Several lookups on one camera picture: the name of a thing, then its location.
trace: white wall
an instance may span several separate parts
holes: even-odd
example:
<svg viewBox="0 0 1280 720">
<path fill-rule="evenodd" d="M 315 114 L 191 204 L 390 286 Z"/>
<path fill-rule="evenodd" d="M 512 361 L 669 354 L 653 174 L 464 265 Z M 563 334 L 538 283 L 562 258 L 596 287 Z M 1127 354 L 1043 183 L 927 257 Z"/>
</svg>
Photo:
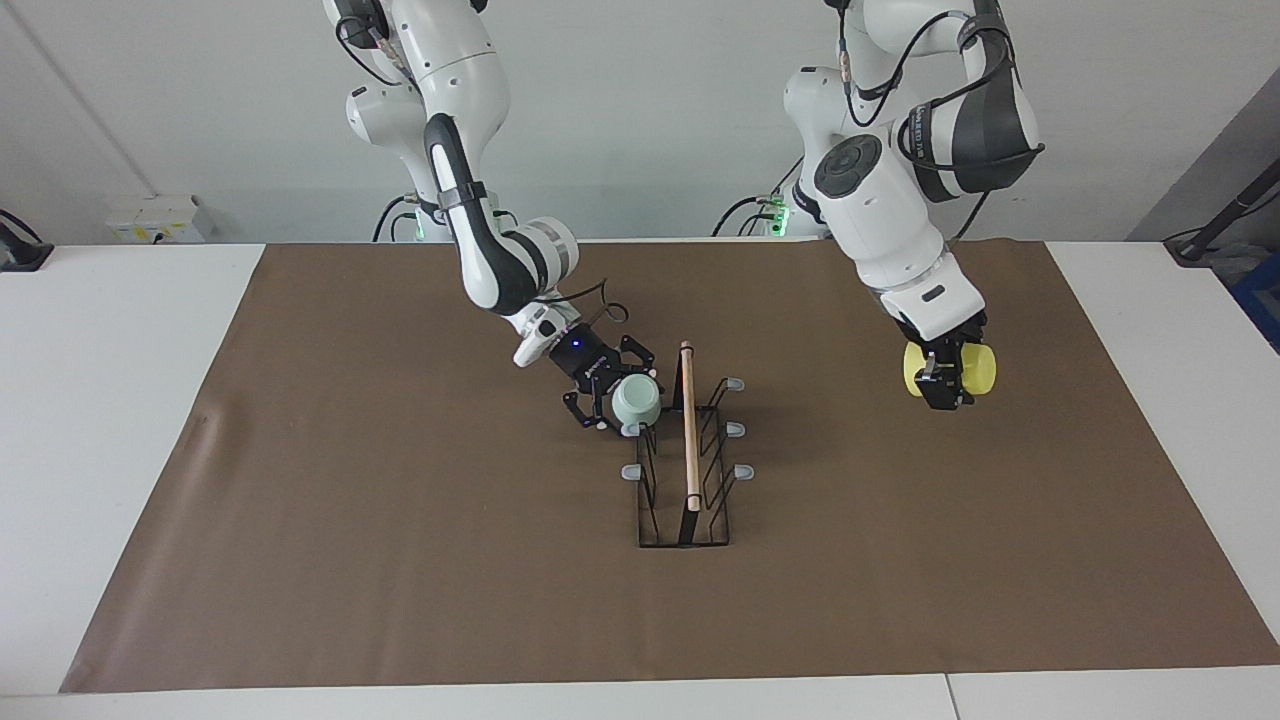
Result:
<svg viewBox="0 0 1280 720">
<path fill-rule="evenodd" d="M 1129 240 L 1157 241 L 1202 227 L 1229 205 L 1280 155 L 1280 72 L 1217 136 Z M 1263 199 L 1271 197 L 1268 191 Z M 1257 243 L 1280 250 L 1280 204 L 1242 218 L 1216 241 L 1219 247 Z"/>
<path fill-rule="evenodd" d="M 157 190 L 214 210 L 220 240 L 362 240 L 407 187 L 346 127 L 364 78 L 319 0 L 4 4 Z M 1126 237 L 1280 65 L 1275 0 L 1005 10 L 1050 152 L 974 234 Z M 819 0 L 493 0 L 484 18 L 513 105 L 481 177 L 522 217 L 584 237 L 704 234 L 728 202 L 767 191 L 800 147 L 782 87 L 828 63 L 835 36 Z M 64 242 L 100 240 L 102 199 L 128 178 L 3 53 L 0 202 Z M 913 77 L 924 90 L 960 78 L 945 59 Z M 960 202 L 938 210 L 945 231 Z"/>
</svg>

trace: electrical outlet box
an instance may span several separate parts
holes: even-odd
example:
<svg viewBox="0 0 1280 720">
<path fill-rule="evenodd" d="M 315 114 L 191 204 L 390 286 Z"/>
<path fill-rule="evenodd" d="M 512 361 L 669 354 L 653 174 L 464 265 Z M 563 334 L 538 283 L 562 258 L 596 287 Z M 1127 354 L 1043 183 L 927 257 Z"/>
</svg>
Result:
<svg viewBox="0 0 1280 720">
<path fill-rule="evenodd" d="M 769 234 L 773 237 L 786 237 L 787 225 L 791 224 L 791 208 L 786 205 L 776 206 L 773 210 L 773 220 L 769 222 Z"/>
<path fill-rule="evenodd" d="M 115 240 L 146 245 L 202 243 L 214 234 L 209 214 L 189 195 L 120 199 L 106 218 Z"/>
</svg>

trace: green led light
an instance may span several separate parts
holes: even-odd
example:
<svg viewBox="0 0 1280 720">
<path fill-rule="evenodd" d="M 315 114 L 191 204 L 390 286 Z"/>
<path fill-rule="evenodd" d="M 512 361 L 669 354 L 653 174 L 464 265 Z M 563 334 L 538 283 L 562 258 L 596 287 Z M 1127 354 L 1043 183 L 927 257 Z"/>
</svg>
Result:
<svg viewBox="0 0 1280 720">
<path fill-rule="evenodd" d="M 777 214 L 773 217 L 773 225 L 769 232 L 773 237 L 783 237 L 787 234 L 787 224 L 791 222 L 791 208 L 786 205 L 778 208 Z"/>
</svg>

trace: mint green cup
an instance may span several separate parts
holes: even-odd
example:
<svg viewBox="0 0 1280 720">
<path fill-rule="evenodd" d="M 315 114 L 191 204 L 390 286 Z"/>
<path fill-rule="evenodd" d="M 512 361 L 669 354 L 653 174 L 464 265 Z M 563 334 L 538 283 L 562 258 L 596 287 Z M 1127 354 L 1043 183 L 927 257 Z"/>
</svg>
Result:
<svg viewBox="0 0 1280 720">
<path fill-rule="evenodd" d="M 618 424 L 653 425 L 662 415 L 662 393 L 649 375 L 627 375 L 613 389 L 613 414 Z"/>
</svg>

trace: yellow object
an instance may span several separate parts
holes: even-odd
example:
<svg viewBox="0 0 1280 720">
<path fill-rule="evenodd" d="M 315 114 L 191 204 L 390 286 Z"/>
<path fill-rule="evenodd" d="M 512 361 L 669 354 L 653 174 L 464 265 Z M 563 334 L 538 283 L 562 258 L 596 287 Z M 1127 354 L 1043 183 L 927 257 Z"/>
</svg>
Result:
<svg viewBox="0 0 1280 720">
<path fill-rule="evenodd" d="M 964 363 L 960 379 L 969 395 L 983 396 L 996 387 L 996 352 L 991 347 L 970 342 L 960 350 L 960 359 Z M 924 397 L 920 386 L 915 384 L 915 375 L 923 369 L 924 350 L 914 342 L 906 343 L 906 352 L 902 354 L 902 379 L 906 380 L 906 392 L 913 397 Z"/>
<path fill-rule="evenodd" d="M 996 387 L 996 352 L 986 345 L 968 343 L 960 348 L 964 372 L 960 379 L 969 395 L 987 395 Z"/>
<path fill-rule="evenodd" d="M 915 384 L 915 375 L 924 369 L 924 350 L 914 342 L 906 343 L 906 352 L 902 355 L 902 379 L 906 380 L 906 392 L 913 397 L 924 397 L 920 386 Z"/>
</svg>

